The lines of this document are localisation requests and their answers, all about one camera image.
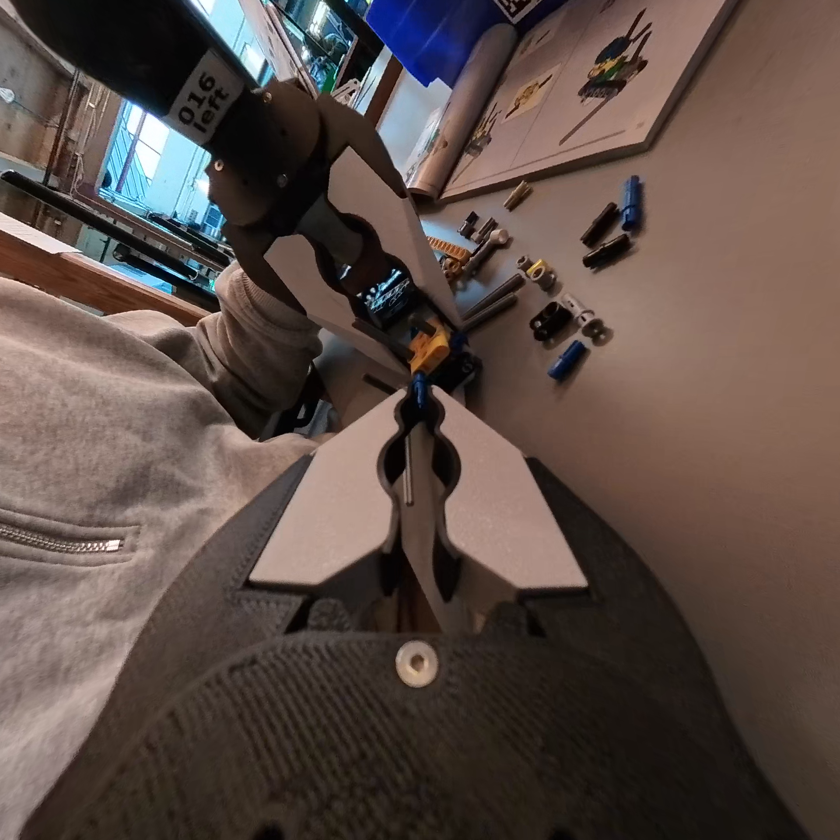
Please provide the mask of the wooden edged desk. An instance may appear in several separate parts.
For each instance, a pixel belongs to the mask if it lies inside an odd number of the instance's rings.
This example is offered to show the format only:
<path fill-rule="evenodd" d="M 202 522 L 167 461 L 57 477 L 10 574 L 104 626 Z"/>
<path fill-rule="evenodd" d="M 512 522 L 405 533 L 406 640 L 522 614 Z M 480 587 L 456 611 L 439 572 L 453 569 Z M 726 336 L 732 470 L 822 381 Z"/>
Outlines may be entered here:
<path fill-rule="evenodd" d="M 128 279 L 76 251 L 59 253 L 32 241 L 31 228 L 22 237 L 15 224 L 1 232 L 2 275 L 57 297 L 89 306 L 107 315 L 154 311 L 186 327 L 196 325 L 208 312 L 192 303 Z"/>

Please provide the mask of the long light grey lego axle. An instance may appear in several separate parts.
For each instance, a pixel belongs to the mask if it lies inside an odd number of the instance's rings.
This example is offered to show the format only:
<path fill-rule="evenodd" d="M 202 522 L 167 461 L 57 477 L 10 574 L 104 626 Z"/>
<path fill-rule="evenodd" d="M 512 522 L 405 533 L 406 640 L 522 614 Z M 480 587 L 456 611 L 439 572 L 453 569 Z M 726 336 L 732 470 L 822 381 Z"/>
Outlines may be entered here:
<path fill-rule="evenodd" d="M 506 296 L 515 294 L 524 285 L 525 281 L 526 277 L 521 272 L 514 274 L 468 309 L 463 315 L 463 320 L 469 320 Z"/>
<path fill-rule="evenodd" d="M 508 293 L 504 297 L 488 304 L 480 309 L 476 314 L 469 317 L 464 323 L 464 331 L 466 333 L 471 333 L 480 325 L 515 307 L 517 303 L 518 294 L 516 292 Z"/>

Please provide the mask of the black lego connector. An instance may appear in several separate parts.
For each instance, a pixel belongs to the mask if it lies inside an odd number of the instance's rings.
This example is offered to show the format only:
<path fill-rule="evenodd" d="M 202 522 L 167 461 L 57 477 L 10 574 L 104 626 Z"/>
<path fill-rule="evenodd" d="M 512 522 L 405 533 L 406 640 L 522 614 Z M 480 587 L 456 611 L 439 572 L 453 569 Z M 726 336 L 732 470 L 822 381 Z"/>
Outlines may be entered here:
<path fill-rule="evenodd" d="M 533 339 L 545 343 L 564 330 L 572 320 L 572 311 L 554 299 L 533 316 L 528 325 Z"/>

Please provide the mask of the person's left forearm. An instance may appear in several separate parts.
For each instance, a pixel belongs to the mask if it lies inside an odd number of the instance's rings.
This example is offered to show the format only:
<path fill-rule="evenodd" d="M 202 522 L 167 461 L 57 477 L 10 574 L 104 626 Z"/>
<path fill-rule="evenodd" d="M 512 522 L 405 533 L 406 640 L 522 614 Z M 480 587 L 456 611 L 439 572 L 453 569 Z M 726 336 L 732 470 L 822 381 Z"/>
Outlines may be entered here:
<path fill-rule="evenodd" d="M 299 398 L 320 355 L 319 327 L 261 290 L 238 263 L 216 279 L 220 310 L 193 332 L 196 378 L 238 428 L 256 438 Z"/>

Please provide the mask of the yellow black lego gear assembly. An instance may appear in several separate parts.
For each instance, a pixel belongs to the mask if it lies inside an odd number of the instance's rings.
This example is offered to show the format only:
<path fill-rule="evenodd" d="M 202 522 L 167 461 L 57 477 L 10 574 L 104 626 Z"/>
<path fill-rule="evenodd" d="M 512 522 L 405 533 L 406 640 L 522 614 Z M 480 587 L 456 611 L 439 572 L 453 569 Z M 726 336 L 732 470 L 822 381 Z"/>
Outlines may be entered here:
<path fill-rule="evenodd" d="M 473 382 L 483 371 L 483 362 L 473 353 L 466 332 L 450 328 L 438 317 L 408 319 L 411 341 L 408 349 L 413 376 L 422 374 L 429 385 L 449 395 Z"/>

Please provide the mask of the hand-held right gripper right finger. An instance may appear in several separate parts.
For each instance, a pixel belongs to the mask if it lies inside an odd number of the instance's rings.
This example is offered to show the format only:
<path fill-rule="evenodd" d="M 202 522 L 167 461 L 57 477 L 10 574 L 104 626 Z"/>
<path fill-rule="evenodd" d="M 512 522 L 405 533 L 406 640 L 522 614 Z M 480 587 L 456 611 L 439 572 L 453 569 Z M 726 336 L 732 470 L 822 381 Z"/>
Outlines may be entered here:
<path fill-rule="evenodd" d="M 427 408 L 432 534 L 423 593 L 441 629 L 475 631 L 501 604 L 588 596 L 586 574 L 522 451 L 438 387 Z"/>

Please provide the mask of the lego instruction booklet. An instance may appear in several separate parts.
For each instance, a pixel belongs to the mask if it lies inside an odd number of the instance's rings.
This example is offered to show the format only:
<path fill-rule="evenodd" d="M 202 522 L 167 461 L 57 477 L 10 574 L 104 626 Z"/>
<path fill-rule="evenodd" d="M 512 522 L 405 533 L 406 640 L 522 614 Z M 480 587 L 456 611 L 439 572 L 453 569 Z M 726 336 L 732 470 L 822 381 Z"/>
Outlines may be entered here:
<path fill-rule="evenodd" d="M 565 2 L 483 34 L 404 172 L 442 203 L 644 151 L 731 1 Z"/>

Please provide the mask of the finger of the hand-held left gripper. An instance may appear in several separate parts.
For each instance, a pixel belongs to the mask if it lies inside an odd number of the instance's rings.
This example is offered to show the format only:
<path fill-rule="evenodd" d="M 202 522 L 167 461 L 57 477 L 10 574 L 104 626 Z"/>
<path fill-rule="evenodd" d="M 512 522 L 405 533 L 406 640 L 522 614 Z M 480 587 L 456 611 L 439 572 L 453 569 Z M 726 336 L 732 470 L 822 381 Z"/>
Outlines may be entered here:
<path fill-rule="evenodd" d="M 454 295 L 411 198 L 383 147 L 376 170 L 348 144 L 320 167 L 320 325 L 353 330 L 355 320 L 396 330 L 416 313 L 459 330 Z M 409 282 L 409 303 L 394 316 L 371 313 L 364 297 L 394 274 Z"/>
<path fill-rule="evenodd" d="M 361 293 L 388 280 L 397 268 L 409 273 L 418 267 L 417 243 L 414 236 L 406 238 L 400 242 L 396 255 L 374 257 L 370 266 L 358 263 L 344 273 L 338 272 L 330 255 L 319 253 L 304 236 L 277 238 L 265 258 L 309 320 L 394 373 L 398 381 L 406 382 L 411 377 L 410 364 L 369 334 L 357 330 L 354 321 L 370 322 L 367 307 L 359 297 Z"/>

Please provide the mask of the black lego pin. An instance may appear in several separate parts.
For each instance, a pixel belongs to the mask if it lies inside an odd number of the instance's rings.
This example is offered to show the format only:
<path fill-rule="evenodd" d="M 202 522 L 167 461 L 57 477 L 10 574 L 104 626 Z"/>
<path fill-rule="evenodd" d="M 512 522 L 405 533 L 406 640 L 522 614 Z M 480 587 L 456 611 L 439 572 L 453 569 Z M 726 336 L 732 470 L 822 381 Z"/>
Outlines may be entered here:
<path fill-rule="evenodd" d="M 583 267 L 597 270 L 615 263 L 632 248 L 634 242 L 627 233 L 618 235 L 598 245 L 582 258 Z"/>
<path fill-rule="evenodd" d="M 606 234 L 612 229 L 616 220 L 620 217 L 621 211 L 617 204 L 610 202 L 595 217 L 590 226 L 581 237 L 582 244 L 588 249 L 599 245 Z"/>

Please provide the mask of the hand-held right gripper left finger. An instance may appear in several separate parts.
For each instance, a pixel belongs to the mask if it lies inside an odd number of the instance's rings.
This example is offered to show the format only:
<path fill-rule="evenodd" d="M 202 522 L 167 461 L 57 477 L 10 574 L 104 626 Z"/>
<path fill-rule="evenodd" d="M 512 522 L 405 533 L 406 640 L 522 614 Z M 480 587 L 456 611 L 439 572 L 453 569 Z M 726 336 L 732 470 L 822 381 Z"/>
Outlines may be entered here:
<path fill-rule="evenodd" d="M 360 613 L 415 587 L 403 544 L 405 387 L 306 459 L 247 585 Z"/>

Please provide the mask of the grey zip sweatshirt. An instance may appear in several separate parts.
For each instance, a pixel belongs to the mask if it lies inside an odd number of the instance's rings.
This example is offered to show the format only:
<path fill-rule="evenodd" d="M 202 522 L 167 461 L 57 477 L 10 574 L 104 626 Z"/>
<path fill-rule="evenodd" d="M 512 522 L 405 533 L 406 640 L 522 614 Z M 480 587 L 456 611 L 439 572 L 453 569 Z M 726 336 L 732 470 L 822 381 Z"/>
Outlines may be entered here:
<path fill-rule="evenodd" d="M 17 838 L 163 592 L 317 443 L 240 430 L 196 378 L 195 326 L 6 278 L 1 298 L 1 825 Z"/>

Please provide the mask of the blue plastic storage bin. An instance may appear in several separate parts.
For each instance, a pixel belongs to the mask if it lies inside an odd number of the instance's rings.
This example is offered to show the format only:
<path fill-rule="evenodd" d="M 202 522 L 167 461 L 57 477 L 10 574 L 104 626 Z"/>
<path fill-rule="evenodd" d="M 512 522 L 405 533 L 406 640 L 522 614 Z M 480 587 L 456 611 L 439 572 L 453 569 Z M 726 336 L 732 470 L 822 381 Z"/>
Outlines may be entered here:
<path fill-rule="evenodd" d="M 518 34 L 561 7 L 562 1 L 373 1 L 366 23 L 404 69 L 428 87 L 453 87 L 472 49 L 492 26 Z"/>

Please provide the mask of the light grey lego axle pin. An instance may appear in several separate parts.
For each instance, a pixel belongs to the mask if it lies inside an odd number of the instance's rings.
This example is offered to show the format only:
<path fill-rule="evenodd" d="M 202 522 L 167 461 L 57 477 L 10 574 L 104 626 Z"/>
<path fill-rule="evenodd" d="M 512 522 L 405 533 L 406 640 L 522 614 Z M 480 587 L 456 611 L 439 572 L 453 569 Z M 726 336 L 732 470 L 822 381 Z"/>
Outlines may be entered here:
<path fill-rule="evenodd" d="M 611 340 L 613 331 L 605 325 L 601 318 L 596 316 L 594 310 L 582 304 L 577 297 L 569 292 L 564 292 L 560 295 L 560 303 L 571 315 L 581 335 L 594 345 L 602 346 Z"/>

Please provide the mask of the short blue lego pin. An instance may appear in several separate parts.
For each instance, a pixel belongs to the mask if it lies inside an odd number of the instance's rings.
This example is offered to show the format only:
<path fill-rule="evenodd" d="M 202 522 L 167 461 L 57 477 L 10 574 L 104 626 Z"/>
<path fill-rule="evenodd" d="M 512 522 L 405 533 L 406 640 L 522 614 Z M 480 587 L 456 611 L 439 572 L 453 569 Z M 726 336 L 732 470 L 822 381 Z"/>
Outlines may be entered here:
<path fill-rule="evenodd" d="M 584 342 L 574 340 L 550 366 L 548 377 L 554 382 L 565 382 L 580 367 L 589 351 Z"/>

